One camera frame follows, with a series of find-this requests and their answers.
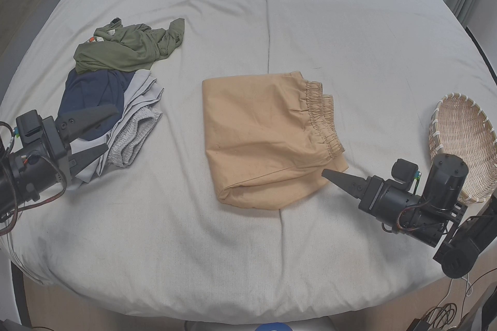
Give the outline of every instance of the crumpled olive green shirt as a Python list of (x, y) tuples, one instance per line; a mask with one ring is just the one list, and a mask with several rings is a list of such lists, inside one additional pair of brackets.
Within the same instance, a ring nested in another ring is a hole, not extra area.
[(150, 69), (154, 61), (167, 58), (183, 42), (184, 31), (183, 18), (172, 21), (167, 30), (151, 29), (146, 24), (123, 27), (116, 18), (78, 45), (74, 53), (76, 72)]

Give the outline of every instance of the wicker basket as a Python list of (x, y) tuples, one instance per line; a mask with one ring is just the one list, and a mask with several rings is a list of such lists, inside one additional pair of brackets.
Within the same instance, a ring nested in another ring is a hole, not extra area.
[(438, 101), (429, 135), (430, 154), (455, 154), (469, 167), (459, 200), (483, 203), (497, 186), (497, 136), (485, 112), (466, 95), (450, 93)]

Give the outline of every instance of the white tablecloth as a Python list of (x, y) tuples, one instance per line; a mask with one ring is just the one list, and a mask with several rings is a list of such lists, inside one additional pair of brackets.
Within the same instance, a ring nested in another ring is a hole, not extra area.
[(300, 70), (334, 96), (349, 173), (386, 179), (405, 158), (427, 175), (444, 94), (497, 123), (497, 87), (442, 0), (61, 0), (0, 119), (55, 115), (76, 46), (115, 17), (185, 18), (181, 47), (152, 67), (164, 116), (132, 166), (22, 214), (2, 243), (31, 277), (132, 315), (257, 323), (361, 309), (442, 276), (434, 249), (384, 233), (333, 185), (281, 211), (219, 203), (201, 98), (207, 78)]

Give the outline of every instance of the clothing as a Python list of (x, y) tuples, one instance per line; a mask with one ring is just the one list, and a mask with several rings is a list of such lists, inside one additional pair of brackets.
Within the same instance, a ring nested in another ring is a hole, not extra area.
[[(79, 182), (76, 180), (71, 186), (72, 189), (78, 187), (81, 182), (90, 182), (95, 173), (100, 176), (108, 162), (114, 163), (114, 159), (117, 157), (117, 152), (119, 151), (123, 152), (123, 160), (119, 162), (116, 160), (116, 165), (121, 167), (128, 166), (135, 160), (135, 157), (142, 147), (146, 137), (162, 115), (160, 110), (152, 109), (153, 123), (150, 123), (150, 119), (147, 117), (148, 113), (146, 111), (150, 108), (150, 106), (156, 104), (160, 100), (163, 91), (164, 88), (157, 84), (157, 79), (150, 75), (149, 70), (140, 69), (135, 72), (128, 89), (124, 92), (124, 111), (115, 126), (106, 134), (94, 139), (93, 141), (75, 139), (71, 142), (72, 153), (78, 153), (82, 150), (95, 147), (103, 143), (106, 143), (109, 147), (107, 152), (76, 175), (76, 179), (78, 179)], [(140, 125), (141, 120), (144, 120), (146, 125)], [(130, 123), (137, 124), (137, 134), (128, 143), (123, 144), (125, 138), (130, 136), (130, 131), (133, 131)], [(117, 139), (118, 146), (114, 148), (114, 142)]]
[(91, 141), (104, 135), (119, 121), (124, 110), (124, 91), (133, 79), (134, 72), (118, 70), (96, 70), (94, 73), (79, 75), (73, 69), (65, 81), (65, 91), (59, 106), (60, 116), (68, 111), (92, 108), (104, 104), (114, 104), (119, 113), (104, 120), (91, 129), (82, 139)]
[(202, 82), (205, 150), (217, 198), (243, 208), (280, 209), (343, 172), (333, 98), (299, 72)]
[(183, 18), (172, 21), (167, 30), (151, 29), (146, 24), (123, 27), (121, 20), (115, 18), (78, 45), (74, 53), (76, 72), (150, 69), (154, 61), (167, 58), (181, 45), (184, 30)]

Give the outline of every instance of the tan pants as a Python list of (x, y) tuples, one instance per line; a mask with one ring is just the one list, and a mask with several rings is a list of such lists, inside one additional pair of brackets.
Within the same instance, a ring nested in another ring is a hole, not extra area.
[(218, 199), (279, 209), (320, 189), (324, 168), (345, 171), (333, 98), (300, 72), (202, 83), (205, 150)]

